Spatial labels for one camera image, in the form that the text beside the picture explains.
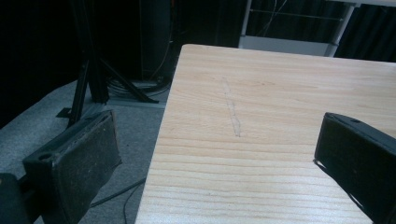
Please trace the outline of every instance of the light wood tabletop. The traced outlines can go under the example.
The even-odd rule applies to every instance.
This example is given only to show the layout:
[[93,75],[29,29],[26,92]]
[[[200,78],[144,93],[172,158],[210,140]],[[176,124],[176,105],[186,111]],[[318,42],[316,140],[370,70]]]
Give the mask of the light wood tabletop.
[[396,64],[184,46],[136,223],[372,223],[312,162],[325,112],[396,136]]

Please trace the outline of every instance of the black tripod stand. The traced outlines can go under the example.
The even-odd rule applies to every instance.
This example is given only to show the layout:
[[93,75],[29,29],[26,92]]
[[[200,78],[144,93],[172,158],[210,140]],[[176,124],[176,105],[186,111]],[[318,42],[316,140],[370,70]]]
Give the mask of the black tripod stand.
[[70,114],[67,115],[67,117],[69,117],[68,127],[79,121],[81,118],[85,92],[88,84],[90,85],[92,100],[95,103],[105,104],[108,101],[109,96],[104,70],[114,77],[140,102],[158,103],[158,101],[147,97],[145,93],[139,90],[132,82],[128,81],[115,68],[113,68],[107,60],[99,56],[91,26],[92,16],[87,10],[89,4],[88,1],[70,0],[78,30],[78,39],[81,46],[83,63],[78,77],[73,106]]

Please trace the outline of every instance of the scratch mark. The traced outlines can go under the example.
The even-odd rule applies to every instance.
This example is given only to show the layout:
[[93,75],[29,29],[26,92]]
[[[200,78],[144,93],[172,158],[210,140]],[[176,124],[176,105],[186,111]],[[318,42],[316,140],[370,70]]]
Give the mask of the scratch mark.
[[235,136],[240,137],[241,136],[241,122],[239,122],[239,119],[236,116],[235,104],[233,103],[233,100],[231,99],[231,90],[230,90],[230,85],[228,84],[227,78],[224,77],[222,79],[222,84],[223,84],[223,89],[224,89],[224,95],[225,95],[225,98],[227,99],[227,106],[230,111],[231,122],[233,123],[233,132],[235,133]]

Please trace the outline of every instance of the tripod leg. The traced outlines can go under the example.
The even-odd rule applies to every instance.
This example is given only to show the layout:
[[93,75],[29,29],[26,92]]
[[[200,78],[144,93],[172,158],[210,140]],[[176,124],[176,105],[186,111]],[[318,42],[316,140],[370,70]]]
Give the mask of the tripod leg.
[[72,111],[70,112],[69,123],[67,128],[75,124],[81,118],[82,107],[84,106],[85,92],[88,84],[88,71],[90,61],[85,62],[78,76],[75,97],[73,100]]
[[124,76],[117,72],[106,60],[100,59],[102,66],[107,70],[107,72],[116,78],[122,86],[124,86],[132,95],[134,95],[140,102],[154,103],[158,104],[158,101],[150,99],[145,93],[139,90],[133,83],[128,81]]

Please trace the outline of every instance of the gray carpet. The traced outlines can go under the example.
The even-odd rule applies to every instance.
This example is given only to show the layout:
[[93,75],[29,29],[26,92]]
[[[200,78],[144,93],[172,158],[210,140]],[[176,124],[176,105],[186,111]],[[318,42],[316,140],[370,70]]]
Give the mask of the gray carpet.
[[[64,131],[68,119],[59,119],[55,116],[64,107],[71,106],[75,87],[76,82],[73,82],[53,91],[0,130],[1,173],[12,173],[17,177],[23,176],[21,160]],[[167,94],[168,91],[152,98],[160,100],[164,105]],[[163,118],[163,108],[141,104],[128,105],[128,102],[121,102],[121,105],[112,102],[103,106],[104,110],[111,109],[116,114],[122,165],[116,169],[108,183],[102,187],[93,200],[94,202],[124,189],[135,181],[146,177],[148,173]],[[90,105],[92,103],[90,103],[90,95],[87,91],[84,107],[90,108]],[[127,204],[128,223],[134,223],[142,191],[143,186],[134,193]],[[129,192],[131,191],[90,209],[80,223],[124,223],[122,207]]]

